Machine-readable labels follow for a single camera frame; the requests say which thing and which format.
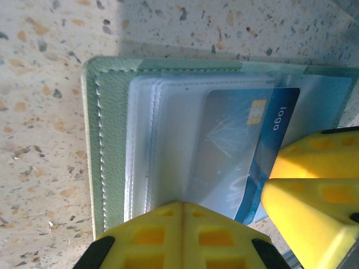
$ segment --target granite surface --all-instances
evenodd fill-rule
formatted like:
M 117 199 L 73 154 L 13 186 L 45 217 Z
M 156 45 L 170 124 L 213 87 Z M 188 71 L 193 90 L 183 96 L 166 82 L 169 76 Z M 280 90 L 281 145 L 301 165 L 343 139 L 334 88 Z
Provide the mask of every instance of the granite surface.
M 329 0 L 0 0 L 0 268 L 71 268 L 92 241 L 80 72 L 95 55 L 358 67 Z M 359 119 L 358 87 L 341 126 Z M 270 220 L 253 227 L 288 249 Z

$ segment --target green leather card holder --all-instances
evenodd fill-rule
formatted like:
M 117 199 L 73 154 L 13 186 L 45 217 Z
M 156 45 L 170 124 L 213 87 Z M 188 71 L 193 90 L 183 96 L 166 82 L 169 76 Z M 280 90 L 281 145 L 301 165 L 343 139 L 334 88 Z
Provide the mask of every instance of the green leather card holder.
M 95 57 L 81 75 L 93 231 L 96 238 L 123 222 L 126 170 L 126 124 L 128 86 L 140 75 L 190 72 L 281 72 L 352 78 L 346 101 L 358 79 L 355 68 L 302 66 L 294 64 L 192 60 Z

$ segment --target stitching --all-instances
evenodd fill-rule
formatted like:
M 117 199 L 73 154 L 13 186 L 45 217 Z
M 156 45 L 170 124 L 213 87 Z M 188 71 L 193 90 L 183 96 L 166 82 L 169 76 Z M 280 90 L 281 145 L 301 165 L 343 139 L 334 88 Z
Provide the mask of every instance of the stitching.
M 103 173 L 103 130 L 102 130 L 102 113 L 101 113 L 101 105 L 100 105 L 100 84 L 95 78 L 96 84 L 96 95 L 97 95 L 97 107 L 98 107 L 98 116 L 99 116 L 99 141 L 100 141 L 100 176 L 101 176 L 101 187 L 102 187 L 102 198 L 103 198 L 103 228 L 104 230 L 107 229 L 107 209 L 106 209 L 106 185 L 105 185 L 105 176 Z

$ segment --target speckled countertop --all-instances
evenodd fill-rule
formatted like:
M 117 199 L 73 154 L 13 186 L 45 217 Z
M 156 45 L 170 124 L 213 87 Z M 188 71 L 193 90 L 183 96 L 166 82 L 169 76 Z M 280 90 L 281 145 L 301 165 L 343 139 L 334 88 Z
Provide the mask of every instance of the speckled countertop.
M 95 55 L 357 67 L 328 0 L 0 0 L 0 267 L 71 268 L 92 241 L 81 66 Z M 341 125 L 357 125 L 358 90 Z M 288 247 L 270 220 L 253 225 Z

